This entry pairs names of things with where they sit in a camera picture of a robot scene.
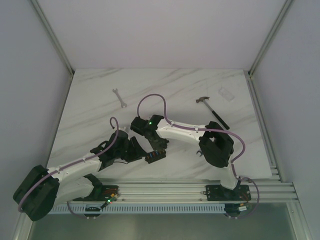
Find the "black fuse box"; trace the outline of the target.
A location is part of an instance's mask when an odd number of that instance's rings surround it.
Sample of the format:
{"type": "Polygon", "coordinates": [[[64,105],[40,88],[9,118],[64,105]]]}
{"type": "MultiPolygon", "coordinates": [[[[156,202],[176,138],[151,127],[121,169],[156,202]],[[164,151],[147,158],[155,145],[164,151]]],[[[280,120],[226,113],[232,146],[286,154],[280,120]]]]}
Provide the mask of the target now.
{"type": "Polygon", "coordinates": [[[148,164],[152,164],[155,163],[161,159],[164,159],[166,157],[166,151],[165,150],[161,150],[161,151],[152,151],[147,153],[147,155],[145,156],[144,160],[148,163],[148,164]]]}

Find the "clear plastic fuse box cover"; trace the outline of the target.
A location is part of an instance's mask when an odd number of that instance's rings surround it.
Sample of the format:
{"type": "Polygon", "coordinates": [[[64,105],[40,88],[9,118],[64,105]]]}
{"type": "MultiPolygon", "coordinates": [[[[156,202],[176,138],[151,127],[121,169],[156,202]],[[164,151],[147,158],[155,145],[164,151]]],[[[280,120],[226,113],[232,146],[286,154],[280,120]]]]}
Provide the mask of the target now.
{"type": "Polygon", "coordinates": [[[221,87],[218,90],[218,93],[219,93],[219,95],[221,95],[228,102],[231,102],[235,98],[235,96],[224,87],[221,87]]]}

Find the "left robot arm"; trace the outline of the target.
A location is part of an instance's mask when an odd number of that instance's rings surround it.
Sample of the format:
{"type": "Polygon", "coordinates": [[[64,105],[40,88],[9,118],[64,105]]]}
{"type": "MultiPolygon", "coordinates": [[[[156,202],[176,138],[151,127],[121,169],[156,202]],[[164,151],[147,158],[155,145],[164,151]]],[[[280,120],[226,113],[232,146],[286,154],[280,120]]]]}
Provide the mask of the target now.
{"type": "Polygon", "coordinates": [[[32,221],[42,219],[53,207],[73,200],[109,202],[117,189],[104,186],[97,174],[116,160],[128,164],[146,155],[136,137],[129,137],[122,130],[115,131],[109,140],[82,158],[57,167],[33,167],[14,192],[13,200],[18,210],[32,221]]]}

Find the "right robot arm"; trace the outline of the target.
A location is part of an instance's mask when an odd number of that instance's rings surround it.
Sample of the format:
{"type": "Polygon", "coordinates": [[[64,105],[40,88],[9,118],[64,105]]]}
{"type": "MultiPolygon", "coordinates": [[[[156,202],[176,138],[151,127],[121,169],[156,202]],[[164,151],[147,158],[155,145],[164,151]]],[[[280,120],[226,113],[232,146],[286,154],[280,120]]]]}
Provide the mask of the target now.
{"type": "Polygon", "coordinates": [[[145,137],[156,152],[166,150],[169,140],[198,145],[207,163],[220,169],[223,197],[232,200],[239,194],[238,181],[229,163],[234,153],[234,141],[223,132],[217,122],[192,125],[166,120],[164,116],[154,114],[149,120],[135,117],[130,124],[130,129],[145,137]]]}

